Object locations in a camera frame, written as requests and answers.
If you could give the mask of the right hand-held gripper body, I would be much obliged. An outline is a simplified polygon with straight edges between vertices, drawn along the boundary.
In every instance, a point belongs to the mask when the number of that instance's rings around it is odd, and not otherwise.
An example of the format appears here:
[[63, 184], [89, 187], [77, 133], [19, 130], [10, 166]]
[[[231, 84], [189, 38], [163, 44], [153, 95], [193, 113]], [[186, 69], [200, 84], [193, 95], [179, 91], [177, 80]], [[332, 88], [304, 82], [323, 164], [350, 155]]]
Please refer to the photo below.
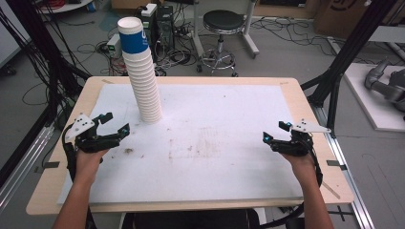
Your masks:
[[272, 150], [289, 156], [305, 156], [313, 154], [313, 133], [330, 133], [331, 129], [302, 118], [297, 123], [291, 123], [291, 139], [289, 141], [276, 139], [278, 149]]

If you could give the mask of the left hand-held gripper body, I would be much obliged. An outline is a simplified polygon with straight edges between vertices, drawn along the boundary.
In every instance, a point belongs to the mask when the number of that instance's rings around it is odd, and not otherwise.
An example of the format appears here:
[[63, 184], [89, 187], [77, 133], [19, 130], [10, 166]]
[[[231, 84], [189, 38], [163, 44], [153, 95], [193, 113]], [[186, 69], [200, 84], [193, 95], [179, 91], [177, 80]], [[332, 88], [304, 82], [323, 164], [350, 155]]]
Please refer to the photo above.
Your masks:
[[120, 140], [116, 134], [94, 135], [93, 127], [95, 123], [93, 118], [81, 113], [72, 125], [67, 128], [64, 134], [64, 140], [75, 140], [75, 146], [85, 153], [96, 153], [103, 150], [115, 148]]

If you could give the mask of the stack of white paper cups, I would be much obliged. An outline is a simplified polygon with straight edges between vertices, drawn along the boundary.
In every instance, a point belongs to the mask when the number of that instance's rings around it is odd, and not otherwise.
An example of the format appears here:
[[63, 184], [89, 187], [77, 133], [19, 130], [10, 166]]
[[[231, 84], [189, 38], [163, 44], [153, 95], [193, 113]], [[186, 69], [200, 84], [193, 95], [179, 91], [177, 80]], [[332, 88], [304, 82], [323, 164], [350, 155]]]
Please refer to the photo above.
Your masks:
[[117, 22], [122, 56], [139, 107], [146, 123], [161, 119], [160, 96], [151, 50], [141, 20], [124, 17]]

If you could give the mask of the person's right hand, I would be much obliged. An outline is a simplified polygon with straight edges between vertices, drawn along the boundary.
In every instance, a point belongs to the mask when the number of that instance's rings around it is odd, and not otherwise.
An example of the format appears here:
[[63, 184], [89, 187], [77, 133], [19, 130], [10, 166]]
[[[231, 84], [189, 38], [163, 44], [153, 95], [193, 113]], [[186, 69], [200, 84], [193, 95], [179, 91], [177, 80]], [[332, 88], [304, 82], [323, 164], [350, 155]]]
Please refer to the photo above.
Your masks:
[[290, 163], [292, 172], [297, 178], [303, 189], [310, 186], [317, 187], [315, 174], [315, 165], [309, 155], [306, 156], [289, 156], [283, 154], [283, 157]]

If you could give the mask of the person's left hand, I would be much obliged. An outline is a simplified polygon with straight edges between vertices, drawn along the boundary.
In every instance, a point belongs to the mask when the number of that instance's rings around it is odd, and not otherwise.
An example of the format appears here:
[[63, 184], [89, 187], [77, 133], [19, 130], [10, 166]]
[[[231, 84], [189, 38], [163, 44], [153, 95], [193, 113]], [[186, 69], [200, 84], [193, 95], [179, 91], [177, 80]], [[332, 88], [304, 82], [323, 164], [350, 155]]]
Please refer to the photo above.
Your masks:
[[85, 153], [79, 150], [76, 157], [74, 184], [91, 186], [96, 179], [100, 161], [106, 153], [107, 150], [96, 153]]

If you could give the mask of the black tape strip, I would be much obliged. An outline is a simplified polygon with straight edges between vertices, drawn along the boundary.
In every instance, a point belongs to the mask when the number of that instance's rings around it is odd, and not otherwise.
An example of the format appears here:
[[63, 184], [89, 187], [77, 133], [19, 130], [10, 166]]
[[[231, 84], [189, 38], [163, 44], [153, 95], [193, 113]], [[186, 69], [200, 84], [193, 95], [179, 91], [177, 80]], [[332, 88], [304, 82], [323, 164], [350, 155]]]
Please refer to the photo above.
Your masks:
[[341, 171], [346, 171], [347, 166], [345, 164], [341, 164], [338, 160], [327, 160], [328, 166], [339, 167]]
[[41, 166], [36, 166], [33, 170], [35, 173], [42, 174], [46, 169], [58, 168], [60, 161], [46, 162]]

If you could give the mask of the white foam mat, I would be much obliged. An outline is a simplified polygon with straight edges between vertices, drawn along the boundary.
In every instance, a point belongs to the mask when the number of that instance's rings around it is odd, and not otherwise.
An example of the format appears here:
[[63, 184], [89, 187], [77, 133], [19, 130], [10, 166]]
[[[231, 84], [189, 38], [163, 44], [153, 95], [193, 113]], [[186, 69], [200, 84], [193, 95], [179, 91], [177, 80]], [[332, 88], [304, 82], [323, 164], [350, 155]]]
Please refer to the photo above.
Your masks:
[[263, 134], [288, 139], [282, 90], [271, 85], [160, 85], [161, 119], [143, 122], [130, 85], [102, 87], [93, 115], [112, 113], [101, 135], [131, 133], [103, 158], [90, 202], [298, 199], [288, 162]]

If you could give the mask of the small grey device box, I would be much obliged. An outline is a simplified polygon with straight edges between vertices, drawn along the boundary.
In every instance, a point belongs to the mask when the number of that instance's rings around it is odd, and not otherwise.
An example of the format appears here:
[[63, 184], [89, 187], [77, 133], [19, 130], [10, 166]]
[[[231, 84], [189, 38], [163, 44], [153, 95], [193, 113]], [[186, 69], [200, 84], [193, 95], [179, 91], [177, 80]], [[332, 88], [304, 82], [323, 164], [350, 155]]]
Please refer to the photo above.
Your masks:
[[121, 57], [122, 47], [120, 42], [120, 36], [118, 33], [115, 33], [107, 42], [107, 48], [111, 57], [113, 58]]

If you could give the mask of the white platform board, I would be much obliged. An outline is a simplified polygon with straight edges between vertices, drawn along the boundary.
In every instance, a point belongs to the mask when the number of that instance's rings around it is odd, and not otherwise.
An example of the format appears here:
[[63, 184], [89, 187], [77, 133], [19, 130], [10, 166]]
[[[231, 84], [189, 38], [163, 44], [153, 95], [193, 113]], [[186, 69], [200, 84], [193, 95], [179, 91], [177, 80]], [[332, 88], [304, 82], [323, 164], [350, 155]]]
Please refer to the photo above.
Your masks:
[[371, 64], [352, 63], [345, 72], [345, 79], [375, 130], [405, 133], [405, 113], [397, 110], [382, 94], [364, 86], [372, 68]]

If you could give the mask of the black computer tower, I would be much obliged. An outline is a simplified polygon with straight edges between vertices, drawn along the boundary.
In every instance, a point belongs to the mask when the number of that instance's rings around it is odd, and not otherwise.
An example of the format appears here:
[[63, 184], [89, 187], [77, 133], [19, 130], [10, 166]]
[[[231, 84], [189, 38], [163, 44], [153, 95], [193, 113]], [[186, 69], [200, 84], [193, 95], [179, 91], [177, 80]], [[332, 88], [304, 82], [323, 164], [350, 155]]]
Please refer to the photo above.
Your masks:
[[174, 48], [173, 12], [172, 6], [158, 6], [156, 19], [159, 41], [160, 46], [166, 51]]

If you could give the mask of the white power adapter box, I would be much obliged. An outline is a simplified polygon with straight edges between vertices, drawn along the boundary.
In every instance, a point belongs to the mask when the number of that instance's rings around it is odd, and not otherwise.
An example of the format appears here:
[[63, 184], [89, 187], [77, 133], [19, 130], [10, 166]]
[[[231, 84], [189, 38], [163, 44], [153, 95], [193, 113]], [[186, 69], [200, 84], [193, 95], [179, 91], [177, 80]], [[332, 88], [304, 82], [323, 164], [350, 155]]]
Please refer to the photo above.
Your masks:
[[149, 3], [146, 5], [145, 9], [141, 11], [140, 14], [145, 17], [151, 17], [156, 11], [157, 7], [157, 4]]

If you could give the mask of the white round table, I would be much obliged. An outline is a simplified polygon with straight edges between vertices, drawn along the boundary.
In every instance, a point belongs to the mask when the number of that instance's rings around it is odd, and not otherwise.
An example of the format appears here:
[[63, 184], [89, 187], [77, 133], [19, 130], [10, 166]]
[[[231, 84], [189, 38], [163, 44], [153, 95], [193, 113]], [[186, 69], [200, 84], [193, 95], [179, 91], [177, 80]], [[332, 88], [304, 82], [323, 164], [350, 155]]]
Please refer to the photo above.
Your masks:
[[45, 3], [41, 3], [40, 10], [43, 13], [66, 12], [66, 11], [77, 10], [77, 9], [82, 8], [82, 7], [85, 7], [88, 4], [92, 3], [93, 1], [94, 0], [80, 0], [79, 3], [72, 3], [72, 4], [70, 4], [68, 1], [65, 1], [65, 4], [63, 6], [56, 6], [56, 7], [46, 6]]

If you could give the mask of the large cardboard box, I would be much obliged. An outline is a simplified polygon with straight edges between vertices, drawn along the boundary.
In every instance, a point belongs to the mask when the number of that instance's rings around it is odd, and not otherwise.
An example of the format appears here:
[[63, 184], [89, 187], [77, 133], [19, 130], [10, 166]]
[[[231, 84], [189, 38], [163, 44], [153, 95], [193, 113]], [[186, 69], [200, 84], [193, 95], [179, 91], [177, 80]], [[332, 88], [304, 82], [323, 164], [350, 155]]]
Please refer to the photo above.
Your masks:
[[320, 0], [314, 16], [314, 32], [348, 38], [373, 0]]

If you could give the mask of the aluminium rail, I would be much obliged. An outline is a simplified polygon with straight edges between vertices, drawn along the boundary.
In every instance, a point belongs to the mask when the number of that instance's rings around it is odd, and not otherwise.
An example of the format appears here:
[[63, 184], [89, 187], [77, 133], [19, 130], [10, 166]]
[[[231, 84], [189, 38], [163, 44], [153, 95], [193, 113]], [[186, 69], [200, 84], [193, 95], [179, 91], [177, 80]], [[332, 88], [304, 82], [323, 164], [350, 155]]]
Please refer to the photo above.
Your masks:
[[[357, 188], [349, 164], [336, 137], [330, 133], [313, 135], [314, 149], [324, 178], [321, 192], [327, 204], [348, 205], [359, 229], [374, 229], [373, 221]], [[338, 160], [347, 166], [346, 171], [328, 166], [327, 160]]]
[[0, 215], [6, 210], [13, 195], [28, 175], [33, 164], [42, 154], [48, 145], [54, 133], [54, 125], [43, 127], [33, 140], [28, 143], [28, 148], [23, 150], [22, 157], [12, 170], [10, 176], [6, 179], [4, 185], [0, 188]]

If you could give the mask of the black frame post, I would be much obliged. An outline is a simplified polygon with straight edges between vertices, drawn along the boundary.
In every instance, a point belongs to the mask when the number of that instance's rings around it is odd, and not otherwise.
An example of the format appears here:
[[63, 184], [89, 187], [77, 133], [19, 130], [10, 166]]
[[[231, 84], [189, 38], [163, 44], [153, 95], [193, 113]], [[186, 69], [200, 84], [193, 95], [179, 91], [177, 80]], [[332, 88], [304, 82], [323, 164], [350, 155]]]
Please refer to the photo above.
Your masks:
[[335, 118], [341, 79], [395, 2], [396, 0], [372, 0], [327, 70], [301, 85], [303, 91], [315, 87], [314, 92], [307, 97], [309, 104], [315, 108], [322, 108], [326, 98], [330, 98], [326, 127], [330, 129], [333, 138], [336, 138]]

